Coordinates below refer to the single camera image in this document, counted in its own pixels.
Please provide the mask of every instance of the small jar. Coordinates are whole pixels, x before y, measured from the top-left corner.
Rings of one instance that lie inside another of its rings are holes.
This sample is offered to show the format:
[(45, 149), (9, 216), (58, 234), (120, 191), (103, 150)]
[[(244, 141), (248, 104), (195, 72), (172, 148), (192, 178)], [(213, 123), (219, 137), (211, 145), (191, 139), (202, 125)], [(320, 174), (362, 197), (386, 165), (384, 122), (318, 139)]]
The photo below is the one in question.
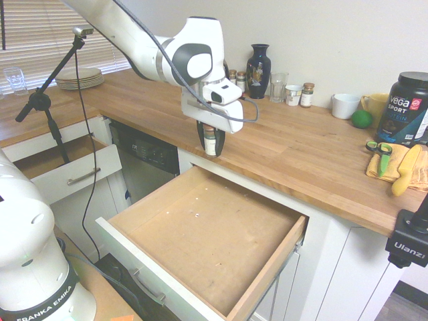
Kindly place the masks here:
[(302, 98), (300, 100), (300, 106), (303, 108), (309, 108), (312, 105), (312, 97), (314, 96), (315, 85), (312, 82), (305, 82), (303, 84)]
[(205, 144), (205, 154), (210, 157), (216, 157), (215, 153), (215, 128), (207, 124), (203, 124), (203, 141)]
[(236, 70), (234, 69), (229, 70), (229, 79), (232, 84), (236, 85)]
[(238, 72), (236, 77), (236, 85), (241, 88), (242, 93), (245, 92), (245, 84), (247, 83), (245, 72)]

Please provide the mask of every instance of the window blinds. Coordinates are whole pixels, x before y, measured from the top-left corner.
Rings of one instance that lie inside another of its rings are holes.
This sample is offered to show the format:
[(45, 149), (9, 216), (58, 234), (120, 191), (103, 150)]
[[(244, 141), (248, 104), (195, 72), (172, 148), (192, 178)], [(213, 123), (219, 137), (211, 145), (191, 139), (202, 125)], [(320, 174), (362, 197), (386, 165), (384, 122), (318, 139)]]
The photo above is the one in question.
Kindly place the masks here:
[[(3, 69), (20, 67), (29, 89), (41, 86), (72, 47), (76, 25), (87, 24), (60, 0), (3, 0), (6, 50), (0, 50), (0, 88), (12, 92)], [(129, 68), (128, 61), (97, 31), (78, 50), (79, 67), (103, 74)], [(64, 69), (74, 68), (74, 57)]]

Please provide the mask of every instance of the yellow mug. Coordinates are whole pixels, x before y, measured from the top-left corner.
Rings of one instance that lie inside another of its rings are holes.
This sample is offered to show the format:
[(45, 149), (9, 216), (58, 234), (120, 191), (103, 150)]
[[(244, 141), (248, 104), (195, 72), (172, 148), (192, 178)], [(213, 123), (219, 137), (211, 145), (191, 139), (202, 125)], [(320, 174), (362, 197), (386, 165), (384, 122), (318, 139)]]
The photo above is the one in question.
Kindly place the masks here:
[(388, 94), (371, 94), (361, 97), (362, 109), (370, 112), (373, 117), (373, 122), (370, 127), (377, 128), (379, 126), (383, 109), (388, 101), (388, 96)]

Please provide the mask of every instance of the metal drawer pull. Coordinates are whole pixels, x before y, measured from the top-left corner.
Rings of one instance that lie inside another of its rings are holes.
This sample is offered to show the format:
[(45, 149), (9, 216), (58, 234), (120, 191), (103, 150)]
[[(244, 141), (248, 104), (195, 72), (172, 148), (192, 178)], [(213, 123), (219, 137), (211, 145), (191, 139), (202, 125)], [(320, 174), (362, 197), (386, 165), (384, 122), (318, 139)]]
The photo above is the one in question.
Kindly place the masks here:
[(158, 296), (155, 296), (148, 288), (144, 286), (143, 283), (137, 278), (137, 275), (140, 273), (140, 270), (129, 270), (129, 274), (131, 275), (132, 279), (136, 283), (136, 285), (145, 293), (147, 296), (155, 301), (157, 304), (160, 304), (161, 306), (165, 305), (165, 302), (163, 300), (165, 299), (165, 295), (163, 293), (159, 294)]
[(87, 179), (88, 177), (91, 177), (92, 175), (95, 175), (95, 173), (98, 173), (99, 171), (101, 171), (101, 168), (97, 167), (96, 171), (95, 171), (95, 169), (93, 169), (91, 173), (85, 174), (85, 175), (83, 175), (81, 177), (78, 177), (77, 179), (69, 179), (67, 181), (67, 185), (70, 186), (70, 185), (79, 183), (80, 181), (83, 181), (84, 179)]

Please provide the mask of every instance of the green scissors handle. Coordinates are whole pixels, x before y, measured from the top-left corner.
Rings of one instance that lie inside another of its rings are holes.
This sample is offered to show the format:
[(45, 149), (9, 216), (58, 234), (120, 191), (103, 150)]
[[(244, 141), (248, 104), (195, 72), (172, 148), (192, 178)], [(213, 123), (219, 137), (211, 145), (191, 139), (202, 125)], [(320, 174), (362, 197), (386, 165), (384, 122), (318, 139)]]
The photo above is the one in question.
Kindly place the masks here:
[(366, 143), (366, 148), (375, 152), (381, 156), (381, 161), (379, 162), (378, 167), (378, 176), (382, 177), (387, 170), (389, 159), (391, 154), (393, 153), (393, 148), (384, 142), (380, 142), (379, 144), (374, 141), (370, 141)]

